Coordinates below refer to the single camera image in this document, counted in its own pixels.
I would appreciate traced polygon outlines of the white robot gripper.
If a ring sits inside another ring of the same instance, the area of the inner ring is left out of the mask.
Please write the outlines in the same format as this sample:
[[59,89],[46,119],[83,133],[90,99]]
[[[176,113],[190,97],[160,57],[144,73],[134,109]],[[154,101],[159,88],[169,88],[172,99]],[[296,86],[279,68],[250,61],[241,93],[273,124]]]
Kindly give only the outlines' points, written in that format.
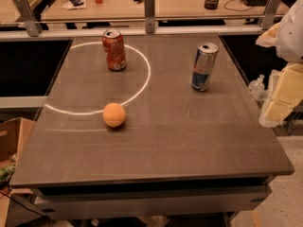
[[262,127],[281,125],[303,100],[303,0],[296,0],[280,24],[272,25],[256,40],[262,47],[276,46],[276,54],[287,65],[273,71],[269,79],[268,96],[258,119]]

